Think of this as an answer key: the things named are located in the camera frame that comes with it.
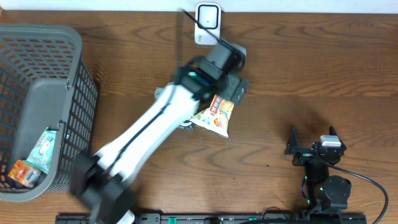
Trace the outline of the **small dark green box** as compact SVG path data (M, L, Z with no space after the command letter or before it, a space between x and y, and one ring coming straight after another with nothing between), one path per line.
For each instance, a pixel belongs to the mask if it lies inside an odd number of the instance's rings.
M188 130L188 131L193 131L194 127L195 127L195 124L192 123L189 120L186 120L186 121L180 123L179 126L178 126L178 128L185 129L185 130Z

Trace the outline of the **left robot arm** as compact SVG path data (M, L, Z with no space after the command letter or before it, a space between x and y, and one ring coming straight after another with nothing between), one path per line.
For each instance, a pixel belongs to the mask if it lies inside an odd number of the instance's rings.
M235 104L242 100L249 82L237 74L245 62L244 47L218 40L208 56L179 65L173 82L122 135L92 156L76 156L70 192L90 210L89 223L134 222L130 185L142 166L200 103L215 95Z

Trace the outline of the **teal liquid bottle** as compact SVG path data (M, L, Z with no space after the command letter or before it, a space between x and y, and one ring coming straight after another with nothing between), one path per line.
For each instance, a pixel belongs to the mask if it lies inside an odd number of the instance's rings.
M161 87L156 88L155 93L154 93L154 97L156 100L158 100L160 98L160 96L162 95L164 89Z

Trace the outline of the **yellow snack bag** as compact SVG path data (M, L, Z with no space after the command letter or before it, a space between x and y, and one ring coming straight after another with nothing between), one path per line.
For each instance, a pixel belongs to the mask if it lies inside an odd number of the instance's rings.
M234 103L215 95L209 108L194 115L190 121L197 126L228 138L228 125Z

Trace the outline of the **light teal wipes packet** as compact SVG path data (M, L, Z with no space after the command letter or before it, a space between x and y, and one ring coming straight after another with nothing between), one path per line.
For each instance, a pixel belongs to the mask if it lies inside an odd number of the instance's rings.
M50 171L57 132L46 128L24 161L45 174Z

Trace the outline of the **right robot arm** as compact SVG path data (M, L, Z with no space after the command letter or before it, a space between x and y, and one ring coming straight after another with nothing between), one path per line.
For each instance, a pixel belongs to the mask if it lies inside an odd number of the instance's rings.
M339 163L345 150L345 144L332 126L329 134L320 136L310 148L300 147L296 130L291 129L284 154L293 156L294 166L304 167L302 195L308 199L308 208L301 215L305 219L327 213L339 215L347 209L351 182L329 173L329 168Z

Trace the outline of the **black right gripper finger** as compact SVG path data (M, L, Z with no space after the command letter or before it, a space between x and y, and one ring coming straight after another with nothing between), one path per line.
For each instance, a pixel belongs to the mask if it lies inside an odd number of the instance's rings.
M342 148L342 150L347 150L346 145L340 139L340 137L337 135L333 126L330 126L330 128L329 128L329 135L331 136L331 141L328 144L330 147L339 147L339 148Z
M285 155L294 155L299 151L298 142L297 142L297 133L295 127L292 126L290 130L289 140L284 150Z

